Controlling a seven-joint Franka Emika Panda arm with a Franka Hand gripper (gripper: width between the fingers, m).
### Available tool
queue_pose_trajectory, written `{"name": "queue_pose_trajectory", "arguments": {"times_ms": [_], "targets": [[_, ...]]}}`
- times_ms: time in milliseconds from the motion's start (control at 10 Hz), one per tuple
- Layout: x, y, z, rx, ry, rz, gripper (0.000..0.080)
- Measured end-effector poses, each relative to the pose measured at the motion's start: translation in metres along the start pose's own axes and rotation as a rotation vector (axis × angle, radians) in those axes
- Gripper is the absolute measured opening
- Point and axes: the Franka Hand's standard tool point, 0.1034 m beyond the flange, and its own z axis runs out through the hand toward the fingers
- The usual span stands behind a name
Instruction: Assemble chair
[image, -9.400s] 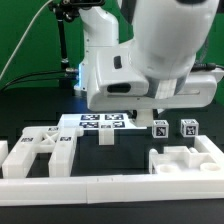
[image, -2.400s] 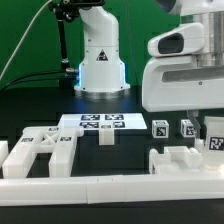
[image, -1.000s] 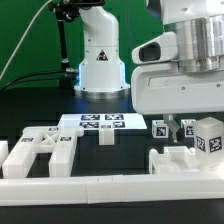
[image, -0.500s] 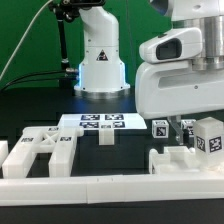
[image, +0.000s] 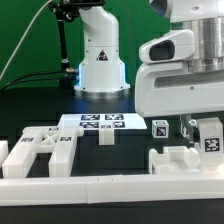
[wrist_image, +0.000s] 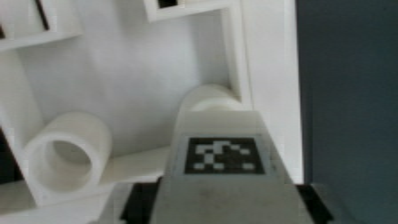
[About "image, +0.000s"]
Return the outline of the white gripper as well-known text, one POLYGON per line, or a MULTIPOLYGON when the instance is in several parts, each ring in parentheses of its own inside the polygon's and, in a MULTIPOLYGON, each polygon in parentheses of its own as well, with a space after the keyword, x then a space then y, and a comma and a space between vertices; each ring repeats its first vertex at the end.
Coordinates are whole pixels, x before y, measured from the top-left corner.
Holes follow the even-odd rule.
POLYGON ((190 143, 197 127, 190 114, 224 110, 224 69, 191 69, 188 60, 194 53, 191 30, 170 31, 140 47, 142 65, 135 81, 136 112, 142 117, 181 115, 180 133, 190 143))

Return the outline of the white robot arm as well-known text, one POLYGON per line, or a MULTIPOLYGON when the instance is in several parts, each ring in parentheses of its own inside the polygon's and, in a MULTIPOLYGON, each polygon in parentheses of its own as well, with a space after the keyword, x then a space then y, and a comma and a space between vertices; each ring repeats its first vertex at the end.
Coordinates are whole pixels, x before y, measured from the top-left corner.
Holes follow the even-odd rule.
MULTIPOLYGON (((171 29, 139 49, 135 111, 142 117, 224 110, 224 0, 148 0, 171 29)), ((116 18, 84 6, 85 56, 75 89, 91 96, 128 89, 116 18)))

